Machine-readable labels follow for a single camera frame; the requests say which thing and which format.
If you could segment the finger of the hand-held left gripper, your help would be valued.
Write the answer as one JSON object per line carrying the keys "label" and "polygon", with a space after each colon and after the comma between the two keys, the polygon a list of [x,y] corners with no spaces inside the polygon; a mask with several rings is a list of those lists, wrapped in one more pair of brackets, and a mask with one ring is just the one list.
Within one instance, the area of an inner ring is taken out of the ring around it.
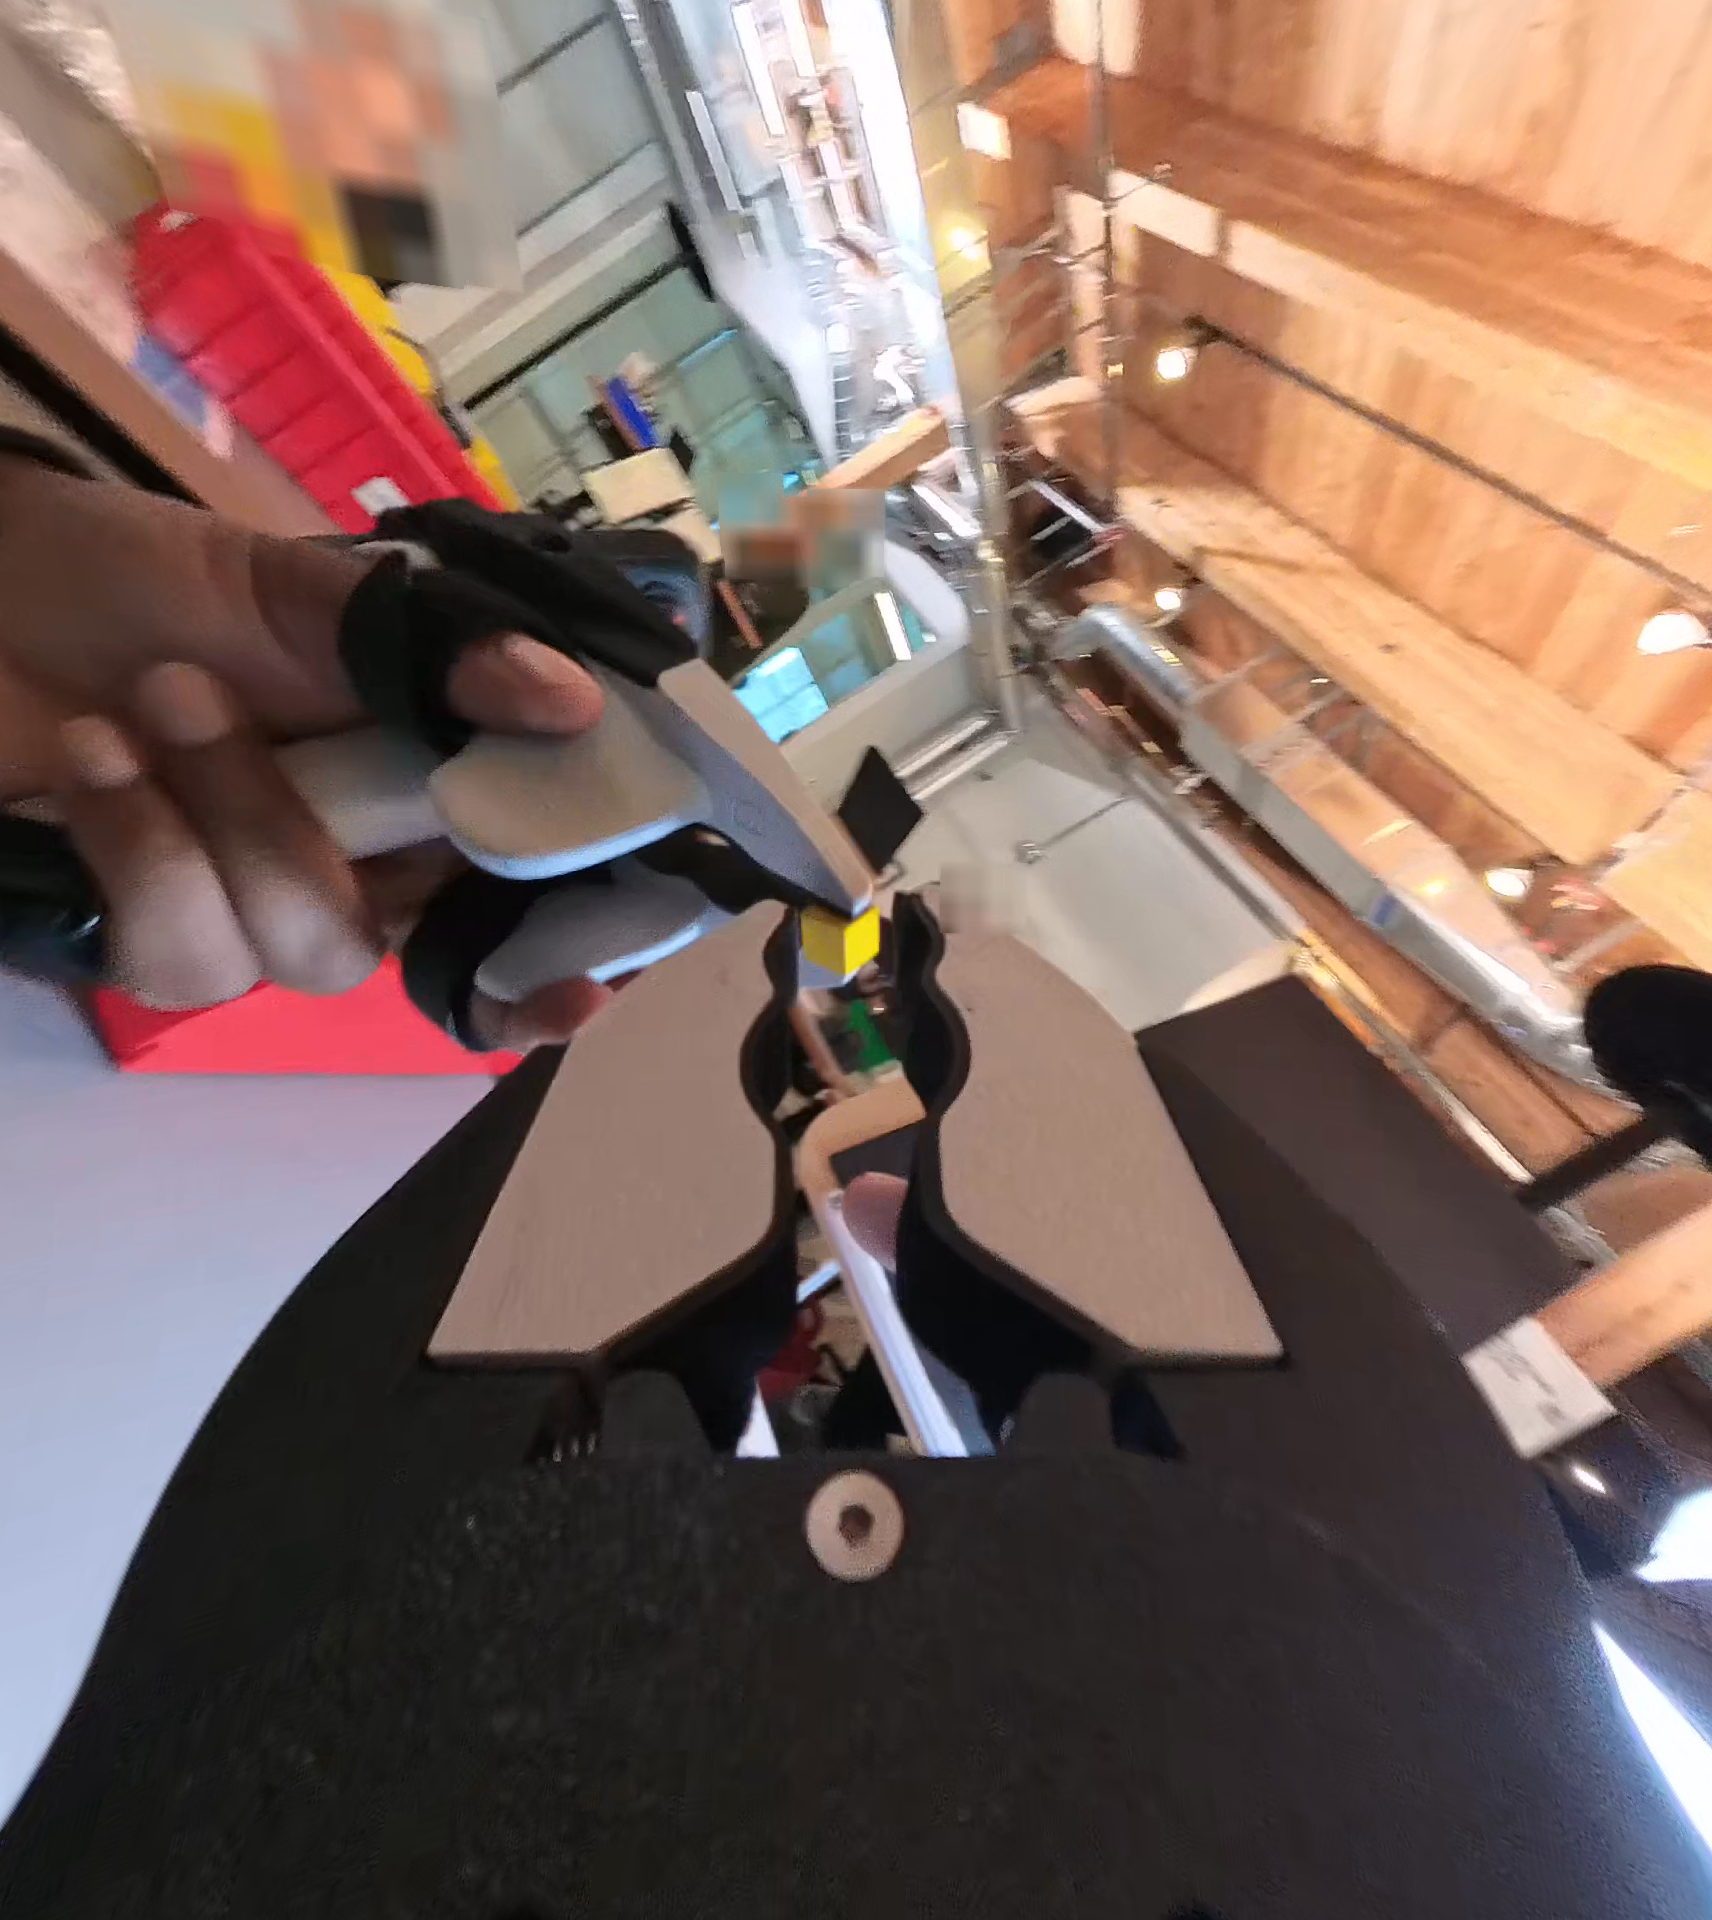
{"label": "finger of the hand-held left gripper", "polygon": [[636,858],[647,872],[691,886],[699,901],[728,917],[766,901],[794,911],[815,905],[815,897],[797,883],[767,872],[713,829],[678,829],[641,849]]}
{"label": "finger of the hand-held left gripper", "polygon": [[678,827],[718,835],[771,883],[833,914],[873,905],[871,862],[705,663],[658,677],[658,742],[688,777]]}

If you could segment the paper sheet board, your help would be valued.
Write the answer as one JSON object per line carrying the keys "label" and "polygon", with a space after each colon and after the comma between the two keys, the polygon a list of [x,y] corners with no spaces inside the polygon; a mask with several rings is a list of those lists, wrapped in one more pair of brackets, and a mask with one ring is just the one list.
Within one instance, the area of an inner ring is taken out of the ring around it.
{"label": "paper sheet board", "polygon": [[667,447],[636,450],[583,471],[579,493],[606,525],[675,516],[697,504],[690,472]]}

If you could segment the black floor lamp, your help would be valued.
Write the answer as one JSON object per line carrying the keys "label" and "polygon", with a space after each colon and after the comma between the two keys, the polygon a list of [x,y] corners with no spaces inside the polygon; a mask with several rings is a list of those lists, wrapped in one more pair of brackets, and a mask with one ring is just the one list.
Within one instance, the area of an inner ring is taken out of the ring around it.
{"label": "black floor lamp", "polygon": [[674,280],[711,300],[694,231],[675,204],[636,222],[581,262],[558,272],[497,320],[472,334],[444,364],[444,388],[467,412],[482,411],[531,371],[578,347],[632,304]]}

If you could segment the red floor basket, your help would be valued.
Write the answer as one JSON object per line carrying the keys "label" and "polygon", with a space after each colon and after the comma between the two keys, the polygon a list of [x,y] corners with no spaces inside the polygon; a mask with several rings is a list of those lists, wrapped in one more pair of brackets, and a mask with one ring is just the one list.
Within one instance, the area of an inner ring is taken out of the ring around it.
{"label": "red floor basket", "polygon": [[817,1380],[823,1338],[826,1312],[821,1303],[800,1305],[774,1356],[755,1373],[758,1391],[766,1403],[787,1400],[803,1385]]}

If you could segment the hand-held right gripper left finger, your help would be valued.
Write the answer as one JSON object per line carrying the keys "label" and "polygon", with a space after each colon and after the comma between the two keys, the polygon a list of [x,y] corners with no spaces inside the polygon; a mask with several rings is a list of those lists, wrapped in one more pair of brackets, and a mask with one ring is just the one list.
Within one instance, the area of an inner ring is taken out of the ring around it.
{"label": "hand-held right gripper left finger", "polygon": [[775,1121],[794,914],[753,906],[623,987],[564,1050],[427,1340],[433,1377],[675,1383],[738,1448],[796,1315],[796,1180]]}

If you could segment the white paper notice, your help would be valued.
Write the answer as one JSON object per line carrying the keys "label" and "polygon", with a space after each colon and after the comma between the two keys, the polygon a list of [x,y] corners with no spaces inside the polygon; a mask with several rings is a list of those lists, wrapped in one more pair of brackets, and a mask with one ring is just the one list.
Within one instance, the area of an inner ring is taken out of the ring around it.
{"label": "white paper notice", "polygon": [[1521,1315],[1462,1356],[1462,1369],[1516,1458],[1539,1463],[1617,1421],[1611,1396]]}

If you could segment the yellow storage bin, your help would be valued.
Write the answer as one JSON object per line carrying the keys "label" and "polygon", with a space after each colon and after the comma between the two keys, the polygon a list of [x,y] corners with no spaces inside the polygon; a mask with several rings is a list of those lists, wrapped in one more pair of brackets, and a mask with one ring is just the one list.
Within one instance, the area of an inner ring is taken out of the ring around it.
{"label": "yellow storage bin", "polygon": [[369,349],[357,351],[364,372],[372,375],[387,412],[435,475],[440,493],[432,499],[461,496],[491,513],[518,508],[500,452],[447,399],[432,359],[403,332],[389,299],[368,277],[334,266],[319,268],[319,275],[368,334]]}

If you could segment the black light stand pole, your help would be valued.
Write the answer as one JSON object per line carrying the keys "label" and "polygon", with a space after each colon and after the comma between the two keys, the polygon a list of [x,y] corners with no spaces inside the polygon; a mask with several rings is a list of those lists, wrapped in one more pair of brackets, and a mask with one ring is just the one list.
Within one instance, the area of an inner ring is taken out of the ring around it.
{"label": "black light stand pole", "polygon": [[1602,981],[1584,1007],[1584,1041],[1606,1086],[1635,1118],[1516,1190],[1529,1214],[1677,1143],[1712,1175],[1712,973],[1637,967]]}

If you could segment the black board book stand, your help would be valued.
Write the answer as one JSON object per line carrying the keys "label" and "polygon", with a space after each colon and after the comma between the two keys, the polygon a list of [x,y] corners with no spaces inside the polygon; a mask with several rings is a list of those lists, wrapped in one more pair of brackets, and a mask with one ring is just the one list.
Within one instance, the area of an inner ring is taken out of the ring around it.
{"label": "black board book stand", "polygon": [[1138,1050],[1283,1346],[1152,1378],[1150,1437],[1302,1510],[1555,1531],[1463,1369],[1564,1292],[1539,1219],[1295,978]]}
{"label": "black board book stand", "polygon": [[882,876],[892,867],[923,819],[923,806],[890,759],[868,746],[835,806],[835,821],[870,874]]}

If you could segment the silver ventilation duct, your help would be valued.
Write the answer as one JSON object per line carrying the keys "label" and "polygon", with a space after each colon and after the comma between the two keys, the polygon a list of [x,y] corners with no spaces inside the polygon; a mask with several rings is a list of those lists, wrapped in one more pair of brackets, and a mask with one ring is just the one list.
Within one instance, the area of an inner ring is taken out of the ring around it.
{"label": "silver ventilation duct", "polygon": [[1469,1015],[1539,1069],[1602,1093],[1576,991],[1481,876],[1252,684],[1207,679],[1135,614],[1091,604],[1039,641],[1048,658],[1104,661],[1161,721],[1182,757],[1276,846]]}

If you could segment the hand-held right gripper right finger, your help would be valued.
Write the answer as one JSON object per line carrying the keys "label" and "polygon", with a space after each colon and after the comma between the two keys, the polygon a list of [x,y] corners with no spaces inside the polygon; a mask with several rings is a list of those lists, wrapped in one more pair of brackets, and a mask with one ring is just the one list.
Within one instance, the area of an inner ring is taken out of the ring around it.
{"label": "hand-held right gripper right finger", "polygon": [[893,898],[920,1105],[893,1287],[991,1446],[1037,1380],[1131,1404],[1283,1342],[1131,1033],[1018,934]]}

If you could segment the red storage bin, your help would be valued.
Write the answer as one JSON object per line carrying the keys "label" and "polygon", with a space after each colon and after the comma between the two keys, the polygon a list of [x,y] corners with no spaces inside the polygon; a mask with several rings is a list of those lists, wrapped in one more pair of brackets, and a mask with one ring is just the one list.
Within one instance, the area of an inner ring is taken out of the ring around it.
{"label": "red storage bin", "polygon": [[127,277],[148,332],[339,533],[435,502],[512,508],[291,232],[152,204],[130,226]]}
{"label": "red storage bin", "polygon": [[81,998],[126,1075],[171,1078],[502,1078],[515,1052],[470,1052],[426,1020],[387,956],[357,989],[306,997],[259,984],[232,1002],[160,1012],[98,987]]}

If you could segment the person's left hand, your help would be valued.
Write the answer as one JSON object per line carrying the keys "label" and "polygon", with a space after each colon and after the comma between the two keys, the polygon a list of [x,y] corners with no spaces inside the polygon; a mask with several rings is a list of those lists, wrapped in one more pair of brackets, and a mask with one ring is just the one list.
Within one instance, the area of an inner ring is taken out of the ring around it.
{"label": "person's left hand", "polygon": [[0,804],[54,804],[124,995],[341,997],[455,872],[347,860],[273,761],[364,727],[337,630],[378,564],[0,447]]}

